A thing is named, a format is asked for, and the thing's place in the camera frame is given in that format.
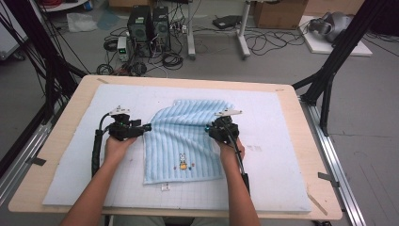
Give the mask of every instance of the striped cloth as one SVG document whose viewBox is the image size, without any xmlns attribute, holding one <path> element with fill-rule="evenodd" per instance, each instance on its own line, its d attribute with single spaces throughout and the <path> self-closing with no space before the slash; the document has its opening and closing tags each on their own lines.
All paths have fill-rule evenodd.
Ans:
<svg viewBox="0 0 399 226">
<path fill-rule="evenodd" d="M 205 125 L 232 108 L 219 100 L 179 100 L 158 111 L 144 134 L 144 184 L 219 179 L 223 172 Z"/>
</svg>

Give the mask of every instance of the desk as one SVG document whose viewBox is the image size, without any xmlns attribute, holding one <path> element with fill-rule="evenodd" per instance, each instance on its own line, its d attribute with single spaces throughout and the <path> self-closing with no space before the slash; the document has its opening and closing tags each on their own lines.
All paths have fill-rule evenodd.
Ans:
<svg viewBox="0 0 399 226">
<path fill-rule="evenodd" d="M 244 10 L 243 10 L 241 26 L 240 26 L 240 29 L 237 30 L 237 38 L 238 38 L 238 41 L 240 42 L 240 46 L 243 51 L 243 59 L 250 56 L 250 52 L 249 52 L 249 49 L 247 46 L 247 41 L 244 38 L 244 32 L 246 30 L 247 18 L 248 18 L 248 14 L 249 14 L 251 1 L 262 2 L 264 0 L 249 0 L 249 1 L 246 0 L 244 3 Z M 196 58 L 196 47 L 194 44 L 194 32 L 193 32 L 194 15 L 192 14 L 193 13 L 192 12 L 192 4 L 193 4 L 193 0 L 189 0 L 188 1 L 188 18 L 190 18 L 190 20 L 188 21 L 188 25 L 187 25 L 187 30 L 188 30 L 187 43 L 188 43 L 188 56 L 191 59 L 195 59 Z"/>
<path fill-rule="evenodd" d="M 38 157 L 47 160 L 44 166 L 33 165 L 26 174 L 8 208 L 13 212 L 66 213 L 66 206 L 44 206 L 42 201 L 56 172 L 57 164 L 67 149 L 73 133 L 101 84 L 122 84 L 156 87 L 238 89 L 275 92 L 279 96 L 299 167 L 311 200 L 312 211 L 304 215 L 261 213 L 260 218 L 339 219 L 341 207 L 329 181 L 319 179 L 317 172 L 326 173 L 294 89 L 288 85 L 238 82 L 200 81 L 164 78 L 116 77 L 88 75 L 80 83 L 71 101 L 43 145 Z M 165 210 L 138 208 L 105 208 L 104 214 L 153 215 L 180 217 L 226 217 L 227 211 Z"/>
</svg>

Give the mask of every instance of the person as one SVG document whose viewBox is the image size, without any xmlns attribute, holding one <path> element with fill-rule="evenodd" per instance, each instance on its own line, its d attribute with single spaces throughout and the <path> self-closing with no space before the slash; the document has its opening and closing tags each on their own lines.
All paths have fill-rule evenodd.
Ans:
<svg viewBox="0 0 399 226">
<path fill-rule="evenodd" d="M 129 146 L 135 141 L 136 138 L 118 141 L 109 137 L 105 144 L 105 158 L 102 166 L 60 225 L 99 225 L 105 197 L 112 178 Z M 261 225 L 241 177 L 234 148 L 224 143 L 218 143 L 218 145 L 220 147 L 220 161 L 225 170 L 228 185 L 230 225 Z M 244 159 L 245 148 L 239 138 L 237 145 Z"/>
</svg>

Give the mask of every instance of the table leg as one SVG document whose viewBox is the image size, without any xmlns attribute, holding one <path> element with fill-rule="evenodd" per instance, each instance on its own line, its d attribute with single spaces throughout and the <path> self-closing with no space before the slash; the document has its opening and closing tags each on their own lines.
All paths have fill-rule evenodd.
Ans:
<svg viewBox="0 0 399 226">
<path fill-rule="evenodd" d="M 192 60 L 196 59 L 196 47 L 194 45 L 194 33 L 193 33 L 193 18 L 192 14 L 193 1 L 188 1 L 188 25 L 187 25 L 187 46 L 188 46 L 188 57 Z"/>
<path fill-rule="evenodd" d="M 237 38 L 240 41 L 241 49 L 243 50 L 243 59 L 250 56 L 250 52 L 247 46 L 246 39 L 244 38 L 244 32 L 246 30 L 247 18 L 249 14 L 250 1 L 246 1 L 244 4 L 243 18 L 240 29 L 237 30 Z"/>
</svg>

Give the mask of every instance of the small tag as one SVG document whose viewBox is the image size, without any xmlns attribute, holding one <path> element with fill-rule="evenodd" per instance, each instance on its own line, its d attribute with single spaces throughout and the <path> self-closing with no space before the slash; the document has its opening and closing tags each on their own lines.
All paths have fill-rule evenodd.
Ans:
<svg viewBox="0 0 399 226">
<path fill-rule="evenodd" d="M 161 190 L 162 191 L 169 191 L 170 190 L 169 183 L 162 184 Z"/>
</svg>

